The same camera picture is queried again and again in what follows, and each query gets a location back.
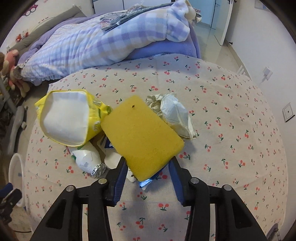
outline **purple bed sheet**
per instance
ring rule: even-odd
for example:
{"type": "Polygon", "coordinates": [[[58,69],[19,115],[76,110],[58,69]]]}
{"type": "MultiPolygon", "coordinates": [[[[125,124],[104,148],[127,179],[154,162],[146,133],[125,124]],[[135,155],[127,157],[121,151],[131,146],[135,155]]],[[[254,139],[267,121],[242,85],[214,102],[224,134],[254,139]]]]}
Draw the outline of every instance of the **purple bed sheet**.
{"type": "MultiPolygon", "coordinates": [[[[33,54],[35,54],[59,27],[65,24],[70,24],[70,23],[83,23],[89,19],[98,17],[99,15],[101,14],[94,14],[90,17],[69,19],[56,25],[51,30],[44,33],[38,41],[32,44],[30,49],[20,57],[18,64],[24,63],[33,54]]],[[[133,52],[129,54],[126,60],[146,58],[146,57],[150,57],[150,56],[153,56],[156,54],[162,54],[162,53],[184,54],[184,55],[188,55],[195,58],[201,58],[200,47],[194,31],[194,27],[190,23],[189,23],[189,28],[190,28],[190,35],[185,41],[173,42],[167,39],[163,41],[156,41],[143,48],[135,49],[133,52]]]]}

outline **yellow plastic package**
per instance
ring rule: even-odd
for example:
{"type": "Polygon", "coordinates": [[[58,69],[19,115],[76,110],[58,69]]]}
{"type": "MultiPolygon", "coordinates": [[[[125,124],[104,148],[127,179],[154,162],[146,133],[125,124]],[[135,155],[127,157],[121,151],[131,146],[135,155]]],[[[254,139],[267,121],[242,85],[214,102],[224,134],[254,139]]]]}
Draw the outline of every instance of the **yellow plastic package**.
{"type": "Polygon", "coordinates": [[[86,90],[51,91],[35,103],[44,134],[66,146],[81,146],[97,135],[112,109],[86,90]]]}

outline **tablecloth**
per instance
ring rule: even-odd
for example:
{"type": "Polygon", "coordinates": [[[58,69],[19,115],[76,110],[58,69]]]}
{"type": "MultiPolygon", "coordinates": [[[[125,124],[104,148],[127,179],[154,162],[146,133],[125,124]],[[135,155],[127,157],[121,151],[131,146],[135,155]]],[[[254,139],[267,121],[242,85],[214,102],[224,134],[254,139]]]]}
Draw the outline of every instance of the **tablecloth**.
{"type": "MultiPolygon", "coordinates": [[[[49,91],[74,89],[86,89],[113,108],[133,94],[145,99],[176,93],[198,133],[177,155],[180,165],[208,185],[232,185],[265,233],[275,223],[282,226],[288,190],[283,142],[265,97],[247,76],[169,54],[84,69],[49,87],[49,91]]],[[[78,188],[94,182],[65,146],[44,135],[37,120],[25,171],[26,207],[33,228],[67,185],[78,188]]],[[[83,211],[87,240],[86,205],[83,211]]],[[[213,207],[211,211],[210,240],[214,240],[213,207]]],[[[108,213],[113,240],[179,241],[184,240],[190,208],[178,202],[165,167],[145,191],[126,180],[121,200],[108,213]]]]}

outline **silver bolt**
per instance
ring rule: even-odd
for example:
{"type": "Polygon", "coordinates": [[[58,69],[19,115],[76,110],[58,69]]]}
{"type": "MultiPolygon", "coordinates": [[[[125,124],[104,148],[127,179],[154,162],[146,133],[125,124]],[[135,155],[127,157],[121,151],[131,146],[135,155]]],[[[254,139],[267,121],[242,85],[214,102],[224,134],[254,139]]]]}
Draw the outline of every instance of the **silver bolt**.
{"type": "Polygon", "coordinates": [[[197,183],[199,183],[199,179],[198,178],[196,178],[196,177],[193,177],[193,178],[191,178],[191,180],[190,180],[190,182],[192,182],[193,184],[197,184],[197,183]]]}
{"type": "Polygon", "coordinates": [[[66,187],[67,192],[72,192],[74,190],[74,186],[70,185],[66,187]]]}
{"type": "Polygon", "coordinates": [[[232,187],[228,184],[224,185],[223,187],[226,191],[231,191],[232,187]]]}
{"type": "Polygon", "coordinates": [[[107,179],[106,178],[101,178],[99,179],[99,184],[105,184],[107,182],[107,179]]]}

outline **black cable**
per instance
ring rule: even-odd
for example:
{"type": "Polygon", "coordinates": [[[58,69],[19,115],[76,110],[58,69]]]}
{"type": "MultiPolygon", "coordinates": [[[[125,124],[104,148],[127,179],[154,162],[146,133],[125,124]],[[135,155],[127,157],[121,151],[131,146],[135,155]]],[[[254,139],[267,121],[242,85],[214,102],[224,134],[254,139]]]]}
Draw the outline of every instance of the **black cable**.
{"type": "Polygon", "coordinates": [[[27,232],[23,232],[23,231],[15,231],[15,230],[13,230],[13,229],[12,229],[12,231],[13,231],[13,232],[16,232],[16,233],[31,233],[31,232],[32,232],[32,231],[27,231],[27,232]]]}

